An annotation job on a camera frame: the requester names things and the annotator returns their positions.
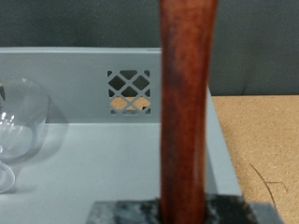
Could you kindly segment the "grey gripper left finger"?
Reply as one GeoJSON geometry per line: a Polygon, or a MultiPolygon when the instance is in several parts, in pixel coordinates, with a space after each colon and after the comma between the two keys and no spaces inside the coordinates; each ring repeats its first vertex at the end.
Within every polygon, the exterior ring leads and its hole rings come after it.
{"type": "Polygon", "coordinates": [[[95,202],[86,224],[162,224],[158,200],[95,202]]]}

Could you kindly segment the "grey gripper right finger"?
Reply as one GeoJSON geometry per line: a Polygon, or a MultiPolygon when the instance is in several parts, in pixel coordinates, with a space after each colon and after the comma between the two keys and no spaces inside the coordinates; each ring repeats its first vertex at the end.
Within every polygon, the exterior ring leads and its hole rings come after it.
{"type": "Polygon", "coordinates": [[[242,196],[206,195],[205,224],[284,224],[270,203],[248,203],[242,196]]]}

